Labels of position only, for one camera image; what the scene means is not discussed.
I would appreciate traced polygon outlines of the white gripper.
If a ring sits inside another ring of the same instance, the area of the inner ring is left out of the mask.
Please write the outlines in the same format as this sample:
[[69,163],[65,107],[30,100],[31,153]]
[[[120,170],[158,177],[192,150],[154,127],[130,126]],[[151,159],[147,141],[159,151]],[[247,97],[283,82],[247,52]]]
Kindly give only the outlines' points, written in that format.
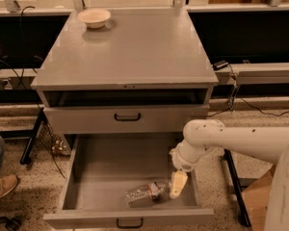
[[172,164],[177,170],[171,175],[170,198],[176,199],[181,195],[187,183],[188,175],[186,172],[193,171],[202,157],[202,148],[191,146],[183,140],[170,151],[170,155]]

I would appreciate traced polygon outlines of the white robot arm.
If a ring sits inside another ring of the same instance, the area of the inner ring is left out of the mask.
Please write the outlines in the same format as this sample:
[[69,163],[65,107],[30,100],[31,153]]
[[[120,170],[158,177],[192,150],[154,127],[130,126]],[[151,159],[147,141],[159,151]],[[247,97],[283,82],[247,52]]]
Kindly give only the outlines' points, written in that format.
[[224,148],[276,166],[264,231],[289,231],[289,127],[226,127],[216,119],[189,121],[183,141],[171,150],[175,172],[170,197],[181,195],[199,159]]

